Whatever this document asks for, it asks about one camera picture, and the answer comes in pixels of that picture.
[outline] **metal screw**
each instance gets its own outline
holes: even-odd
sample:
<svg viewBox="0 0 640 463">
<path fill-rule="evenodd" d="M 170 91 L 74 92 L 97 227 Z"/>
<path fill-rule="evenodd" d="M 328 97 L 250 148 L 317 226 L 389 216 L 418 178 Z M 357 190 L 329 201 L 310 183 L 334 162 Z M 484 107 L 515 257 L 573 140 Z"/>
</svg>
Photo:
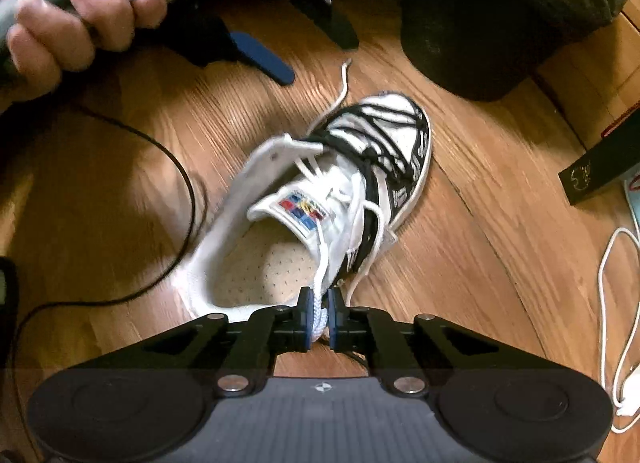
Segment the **metal screw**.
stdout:
<svg viewBox="0 0 640 463">
<path fill-rule="evenodd" d="M 415 395 L 424 390 L 426 384 L 416 377 L 400 377 L 394 382 L 394 387 L 405 395 Z"/>
<path fill-rule="evenodd" d="M 247 388 L 249 380 L 242 375 L 225 375 L 218 379 L 218 387 L 229 393 L 237 393 Z"/>
</svg>

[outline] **shoelace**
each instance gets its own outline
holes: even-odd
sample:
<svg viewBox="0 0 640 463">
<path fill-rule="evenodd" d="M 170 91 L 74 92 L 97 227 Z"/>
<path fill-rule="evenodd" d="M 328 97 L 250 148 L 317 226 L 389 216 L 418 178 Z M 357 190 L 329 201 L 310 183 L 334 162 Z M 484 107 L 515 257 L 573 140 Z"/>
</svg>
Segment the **shoelace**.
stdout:
<svg viewBox="0 0 640 463">
<path fill-rule="evenodd" d="M 607 245 L 607 249 L 602 256 L 602 260 L 600 262 L 600 268 L 598 269 L 598 295 L 600 297 L 600 385 L 607 390 L 607 380 L 605 375 L 605 367 L 606 367 L 606 357 L 607 357 L 607 305 L 604 299 L 604 283 L 602 281 L 602 277 L 604 274 L 604 268 L 607 265 L 607 260 L 609 259 L 609 254 L 611 252 L 611 248 L 613 247 L 613 243 L 616 241 L 617 237 L 620 234 L 625 234 L 628 236 L 634 243 L 636 249 L 640 252 L 640 229 L 638 228 L 638 221 L 636 220 L 636 215 L 634 213 L 634 209 L 629 201 L 629 195 L 626 191 L 625 187 L 625 196 L 626 202 L 631 209 L 631 215 L 634 219 L 634 228 L 636 230 L 636 234 L 627 229 L 627 228 L 618 228 L 613 234 L 611 234 L 611 238 L 609 239 L 609 244 Z M 613 376 L 613 384 L 611 388 L 611 399 L 613 404 L 616 406 L 616 409 L 622 407 L 622 401 L 618 398 L 619 388 L 618 383 L 620 382 L 620 373 L 622 372 L 622 366 L 625 363 L 626 356 L 629 353 L 629 348 L 636 336 L 636 332 L 638 331 L 638 323 L 640 322 L 640 301 L 638 302 L 638 310 L 636 311 L 636 319 L 634 321 L 633 327 L 631 328 L 631 332 L 629 333 L 628 340 L 626 341 L 626 345 L 622 354 L 620 355 L 620 360 L 618 361 L 618 366 L 616 366 L 616 372 Z M 619 429 L 616 426 L 611 426 L 611 432 L 615 434 L 623 434 L 629 429 L 631 429 L 638 421 L 640 420 L 640 413 L 636 414 L 636 417 L 627 425 L 625 425 L 622 429 Z"/>
<path fill-rule="evenodd" d="M 302 160 L 296 160 L 296 166 L 306 179 L 319 186 L 327 186 L 327 184 L 329 183 L 327 196 L 328 198 L 334 198 L 340 203 L 346 205 L 351 203 L 350 196 L 343 194 L 342 192 L 340 192 L 340 189 L 337 186 L 330 184 L 328 175 L 322 172 L 315 157 L 311 156 L 307 158 L 307 161 L 309 162 L 309 165 L 311 165 L 311 167 L 314 169 L 314 172 L 311 172 L 311 170 L 309 170 L 309 168 L 304 164 Z M 361 183 L 361 180 L 362 175 L 360 173 L 354 174 L 353 178 L 351 179 L 353 183 Z M 353 293 L 355 292 L 357 286 L 360 284 L 360 281 L 363 280 L 363 278 L 366 277 L 369 273 L 369 270 L 371 269 L 376 256 L 380 252 L 380 248 L 382 246 L 382 241 L 384 238 L 385 216 L 382 213 L 382 209 L 379 205 L 376 205 L 375 203 L 367 200 L 363 202 L 363 206 L 367 210 L 372 211 L 377 216 L 378 229 L 376 231 L 376 237 L 374 239 L 373 247 L 369 252 L 369 255 L 362 263 L 362 266 L 356 273 L 353 281 L 351 281 L 351 284 L 347 291 L 347 296 L 345 298 L 345 304 L 347 306 L 351 305 L 351 297 L 353 297 Z M 318 270 L 316 271 L 316 274 L 314 276 L 312 287 L 314 293 L 314 325 L 311 336 L 312 342 L 315 342 L 322 336 L 328 320 L 327 310 L 326 308 L 322 307 L 322 281 L 324 281 L 326 271 L 329 268 L 329 245 L 324 239 L 321 222 L 316 222 L 316 230 L 318 230 L 320 261 L 318 263 Z"/>
</svg>

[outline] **shoe insole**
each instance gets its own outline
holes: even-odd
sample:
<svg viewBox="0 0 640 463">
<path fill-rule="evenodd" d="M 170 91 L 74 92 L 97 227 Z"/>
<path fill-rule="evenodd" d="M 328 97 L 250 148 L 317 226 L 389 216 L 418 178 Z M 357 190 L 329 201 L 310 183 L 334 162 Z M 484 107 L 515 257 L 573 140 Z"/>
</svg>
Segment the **shoe insole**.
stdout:
<svg viewBox="0 0 640 463">
<path fill-rule="evenodd" d="M 220 307 L 282 304 L 312 283 L 317 265 L 306 247 L 284 225 L 257 221 L 227 254 L 213 287 Z"/>
</svg>

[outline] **hand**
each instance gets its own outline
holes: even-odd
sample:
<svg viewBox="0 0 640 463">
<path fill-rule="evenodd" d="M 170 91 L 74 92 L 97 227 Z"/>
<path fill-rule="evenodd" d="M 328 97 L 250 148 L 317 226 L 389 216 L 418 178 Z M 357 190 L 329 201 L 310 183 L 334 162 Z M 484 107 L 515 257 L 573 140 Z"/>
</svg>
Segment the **hand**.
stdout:
<svg viewBox="0 0 640 463">
<path fill-rule="evenodd" d="M 165 0 L 71 0 L 73 16 L 44 0 L 20 0 L 7 44 L 22 79 L 0 94 L 0 112 L 16 101 L 55 89 L 62 71 L 82 71 L 96 47 L 126 50 L 134 28 L 155 28 L 166 15 Z M 94 40 L 82 20 L 95 29 Z"/>
</svg>

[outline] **floor plank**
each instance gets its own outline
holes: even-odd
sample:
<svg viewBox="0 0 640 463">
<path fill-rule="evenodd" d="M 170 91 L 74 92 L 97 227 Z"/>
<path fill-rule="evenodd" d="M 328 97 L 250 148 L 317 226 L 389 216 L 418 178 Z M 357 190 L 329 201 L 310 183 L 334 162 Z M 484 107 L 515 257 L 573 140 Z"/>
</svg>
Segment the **floor plank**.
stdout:
<svg viewBox="0 0 640 463">
<path fill-rule="evenodd" d="M 630 223 L 615 188 L 579 208 L 557 173 L 583 149 L 531 81 L 504 100 L 460 100 L 420 75 L 401 53 L 394 0 L 336 0 L 360 36 L 351 54 L 350 100 L 382 89 L 414 97 L 434 125 L 434 164 L 400 242 L 372 269 L 354 302 L 397 319 L 431 312 L 596 376 L 595 274 L 609 234 Z M 150 133 L 198 181 L 199 217 L 210 223 L 233 173 L 263 139 L 306 125 L 339 91 L 347 57 L 284 0 L 222 0 L 231 28 L 251 32 L 296 70 L 281 88 L 239 64 L 204 70 L 143 47 L 90 72 L 82 104 Z M 2 253 L 18 264 L 21 310 L 52 299 L 106 299 L 150 280 L 175 253 L 188 200 L 174 167 L 145 142 L 57 108 L 48 128 L 12 157 L 0 183 Z M 638 260 L 613 252 L 610 366 L 637 295 Z M 186 319 L 170 283 L 130 304 L 45 312 L 30 325 L 18 362 L 21 395 L 62 367 L 129 345 Z M 637 361 L 635 347 L 631 359 Z M 278 374 L 358 374 L 324 348 L 278 360 Z M 4 426 L 15 425 L 3 393 Z M 27 453 L 19 429 L 8 441 Z M 638 435 L 611 439 L 603 463 L 640 457 Z"/>
</svg>

